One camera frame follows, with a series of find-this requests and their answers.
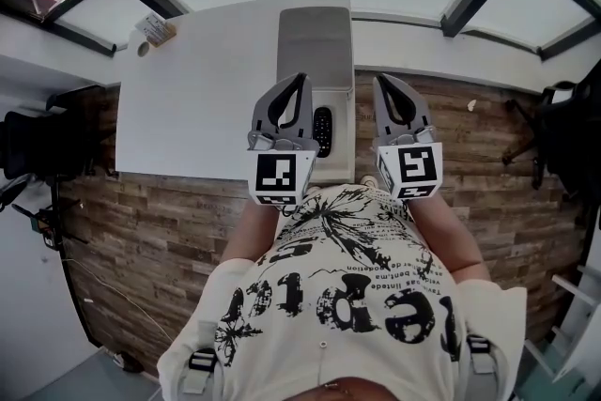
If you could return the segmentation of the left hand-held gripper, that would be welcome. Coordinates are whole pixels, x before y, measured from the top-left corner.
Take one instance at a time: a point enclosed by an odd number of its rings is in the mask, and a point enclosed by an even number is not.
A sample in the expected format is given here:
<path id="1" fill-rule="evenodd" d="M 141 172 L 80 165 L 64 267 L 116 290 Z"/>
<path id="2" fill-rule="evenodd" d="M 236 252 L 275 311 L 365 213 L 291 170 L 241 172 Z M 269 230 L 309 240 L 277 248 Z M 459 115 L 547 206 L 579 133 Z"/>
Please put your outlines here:
<path id="1" fill-rule="evenodd" d="M 248 188 L 256 204 L 277 208 L 301 204 L 317 156 L 312 126 L 312 84 L 306 73 L 281 79 L 255 104 L 254 131 L 248 135 Z"/>

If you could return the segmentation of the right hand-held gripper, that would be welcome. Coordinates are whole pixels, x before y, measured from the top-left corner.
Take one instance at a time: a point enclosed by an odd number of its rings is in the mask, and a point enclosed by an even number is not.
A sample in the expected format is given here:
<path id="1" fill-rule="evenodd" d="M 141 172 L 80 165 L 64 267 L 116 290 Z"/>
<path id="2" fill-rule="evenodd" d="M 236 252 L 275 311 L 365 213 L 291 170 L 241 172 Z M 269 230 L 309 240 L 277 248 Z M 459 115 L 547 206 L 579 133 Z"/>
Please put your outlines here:
<path id="1" fill-rule="evenodd" d="M 428 125 L 425 98 L 405 81 L 385 73 L 374 78 L 373 94 L 376 166 L 387 192 L 394 200 L 433 196 L 442 184 L 442 143 L 436 141 L 436 129 Z M 393 132 L 413 133 L 388 140 Z"/>

